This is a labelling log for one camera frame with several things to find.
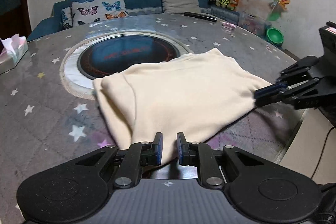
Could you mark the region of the cream sweatshirt garment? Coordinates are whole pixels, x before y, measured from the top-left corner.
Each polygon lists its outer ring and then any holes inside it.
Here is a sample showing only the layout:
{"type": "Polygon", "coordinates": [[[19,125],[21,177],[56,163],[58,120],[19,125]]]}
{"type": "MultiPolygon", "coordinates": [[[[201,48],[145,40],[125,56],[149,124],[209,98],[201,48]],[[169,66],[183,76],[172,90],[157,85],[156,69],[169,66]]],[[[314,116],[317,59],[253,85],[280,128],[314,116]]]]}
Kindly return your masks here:
{"type": "Polygon", "coordinates": [[[162,162],[176,155],[177,133],[204,142],[250,112],[268,82],[214,48],[168,62],[136,64],[95,79],[99,108],[120,149],[163,135],[162,162]]]}

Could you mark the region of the green plastic bowl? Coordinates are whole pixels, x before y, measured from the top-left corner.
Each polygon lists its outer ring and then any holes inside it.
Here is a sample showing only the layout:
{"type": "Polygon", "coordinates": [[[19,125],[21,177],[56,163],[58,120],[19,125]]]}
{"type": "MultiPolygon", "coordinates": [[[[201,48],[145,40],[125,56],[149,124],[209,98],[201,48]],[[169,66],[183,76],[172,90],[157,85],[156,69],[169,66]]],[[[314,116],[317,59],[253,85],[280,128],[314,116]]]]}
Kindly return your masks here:
{"type": "Polygon", "coordinates": [[[284,42],[284,35],[277,28],[271,27],[266,31],[266,39],[269,43],[280,48],[284,42]]]}

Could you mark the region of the colourful pinwheel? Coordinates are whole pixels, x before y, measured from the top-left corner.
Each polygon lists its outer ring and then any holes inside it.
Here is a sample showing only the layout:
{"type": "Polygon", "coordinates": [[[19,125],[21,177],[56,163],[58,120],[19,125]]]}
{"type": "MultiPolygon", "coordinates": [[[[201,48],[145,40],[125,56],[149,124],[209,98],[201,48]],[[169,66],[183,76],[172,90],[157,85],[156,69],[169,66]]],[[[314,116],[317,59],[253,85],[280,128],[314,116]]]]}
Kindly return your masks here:
{"type": "Polygon", "coordinates": [[[272,0],[269,4],[270,12],[267,16],[267,20],[274,22],[281,18],[282,13],[287,12],[287,6],[290,4],[290,0],[272,0]]]}

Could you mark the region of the pink small toy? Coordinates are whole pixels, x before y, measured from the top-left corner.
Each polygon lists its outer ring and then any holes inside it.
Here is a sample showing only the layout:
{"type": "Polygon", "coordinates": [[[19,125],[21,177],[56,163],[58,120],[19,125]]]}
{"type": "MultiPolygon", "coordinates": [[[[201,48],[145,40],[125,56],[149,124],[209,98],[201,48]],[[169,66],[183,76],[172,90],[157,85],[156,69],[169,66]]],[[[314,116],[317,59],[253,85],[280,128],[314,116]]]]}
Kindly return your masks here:
{"type": "Polygon", "coordinates": [[[228,22],[223,22],[222,26],[228,30],[235,30],[236,26],[232,23],[228,23],[228,22]]]}

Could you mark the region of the grey star tablecloth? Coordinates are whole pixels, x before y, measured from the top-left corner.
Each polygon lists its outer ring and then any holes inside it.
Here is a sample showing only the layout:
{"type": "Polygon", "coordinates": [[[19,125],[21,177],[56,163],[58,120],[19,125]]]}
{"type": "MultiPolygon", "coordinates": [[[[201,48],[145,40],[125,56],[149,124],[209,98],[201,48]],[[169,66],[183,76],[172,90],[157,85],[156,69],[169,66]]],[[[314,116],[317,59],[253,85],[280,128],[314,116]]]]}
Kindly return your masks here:
{"type": "Polygon", "coordinates": [[[183,15],[130,16],[83,25],[29,42],[18,65],[1,75],[1,223],[22,223],[16,192],[23,180],[112,143],[97,102],[67,92],[60,68],[81,41],[122,31],[149,31],[203,53],[217,48],[272,83],[294,60],[241,28],[183,15]]]}

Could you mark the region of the round induction cooktop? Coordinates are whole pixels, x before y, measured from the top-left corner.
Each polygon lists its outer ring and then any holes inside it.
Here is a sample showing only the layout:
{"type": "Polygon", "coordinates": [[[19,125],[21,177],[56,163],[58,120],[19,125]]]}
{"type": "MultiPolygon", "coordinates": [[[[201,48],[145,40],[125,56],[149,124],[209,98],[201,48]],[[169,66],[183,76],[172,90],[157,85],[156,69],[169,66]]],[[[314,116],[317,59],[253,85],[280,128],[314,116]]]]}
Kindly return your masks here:
{"type": "Polygon", "coordinates": [[[171,36],[150,31],[118,31],[86,38],[70,48],[59,77],[73,96],[94,100],[93,80],[120,73],[132,65],[160,63],[192,53],[171,36]]]}

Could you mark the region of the black remote control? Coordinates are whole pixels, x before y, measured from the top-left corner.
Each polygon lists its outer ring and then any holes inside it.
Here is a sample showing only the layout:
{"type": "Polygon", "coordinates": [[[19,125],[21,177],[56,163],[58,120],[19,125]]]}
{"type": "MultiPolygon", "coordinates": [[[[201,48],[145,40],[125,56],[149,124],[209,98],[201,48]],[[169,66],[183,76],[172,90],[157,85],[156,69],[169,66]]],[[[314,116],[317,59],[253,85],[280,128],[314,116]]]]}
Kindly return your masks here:
{"type": "Polygon", "coordinates": [[[196,19],[202,19],[202,20],[206,20],[209,22],[213,22],[213,23],[216,23],[218,21],[216,17],[213,17],[211,15],[188,12],[188,11],[184,12],[184,16],[188,16],[188,17],[192,17],[196,19]]]}

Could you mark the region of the beige cushion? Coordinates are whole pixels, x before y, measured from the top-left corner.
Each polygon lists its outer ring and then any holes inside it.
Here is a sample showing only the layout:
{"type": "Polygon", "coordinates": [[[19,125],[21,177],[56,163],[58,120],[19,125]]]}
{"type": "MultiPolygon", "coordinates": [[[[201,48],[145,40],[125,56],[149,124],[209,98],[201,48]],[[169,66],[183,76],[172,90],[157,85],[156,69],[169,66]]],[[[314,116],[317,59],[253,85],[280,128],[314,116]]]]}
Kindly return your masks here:
{"type": "Polygon", "coordinates": [[[162,8],[165,14],[201,13],[198,0],[162,0],[162,8]]]}

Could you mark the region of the butterfly print cushion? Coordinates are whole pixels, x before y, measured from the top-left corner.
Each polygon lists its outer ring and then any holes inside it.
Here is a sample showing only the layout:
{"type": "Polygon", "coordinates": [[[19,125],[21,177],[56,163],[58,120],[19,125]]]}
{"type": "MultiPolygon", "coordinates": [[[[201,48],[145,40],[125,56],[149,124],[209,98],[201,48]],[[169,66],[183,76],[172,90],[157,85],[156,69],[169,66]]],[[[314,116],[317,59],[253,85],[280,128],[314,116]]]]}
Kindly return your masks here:
{"type": "Polygon", "coordinates": [[[72,2],[73,26],[129,16],[124,0],[84,0],[72,2]]]}

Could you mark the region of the blue sofa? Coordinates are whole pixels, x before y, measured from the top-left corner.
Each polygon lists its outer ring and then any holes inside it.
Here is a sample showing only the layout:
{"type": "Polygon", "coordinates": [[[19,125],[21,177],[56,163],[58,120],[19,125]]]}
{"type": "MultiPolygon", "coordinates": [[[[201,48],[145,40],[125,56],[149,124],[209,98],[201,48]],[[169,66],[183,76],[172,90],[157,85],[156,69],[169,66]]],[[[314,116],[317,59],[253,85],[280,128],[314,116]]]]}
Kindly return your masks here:
{"type": "MultiPolygon", "coordinates": [[[[53,6],[53,16],[42,20],[33,32],[27,38],[27,41],[33,41],[43,36],[54,34],[62,31],[62,9],[72,6],[72,2],[84,0],[66,0],[55,3],[53,6]]],[[[162,14],[162,0],[124,0],[129,16],[146,15],[146,14],[162,14]]],[[[222,9],[216,5],[210,6],[207,0],[198,0],[201,13],[211,14],[219,17],[227,22],[237,24],[239,13],[228,9],[222,9]]]]}

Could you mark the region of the tissue box with tissues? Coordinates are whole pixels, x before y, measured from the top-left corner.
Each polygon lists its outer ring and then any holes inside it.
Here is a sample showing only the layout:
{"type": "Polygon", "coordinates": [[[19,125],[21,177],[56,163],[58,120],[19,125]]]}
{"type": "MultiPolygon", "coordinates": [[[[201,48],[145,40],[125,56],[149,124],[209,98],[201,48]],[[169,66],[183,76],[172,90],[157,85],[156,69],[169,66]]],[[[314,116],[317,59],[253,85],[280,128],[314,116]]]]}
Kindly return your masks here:
{"type": "Polygon", "coordinates": [[[28,51],[27,39],[25,36],[15,34],[11,38],[2,40],[0,74],[15,68],[24,54],[28,51]]]}

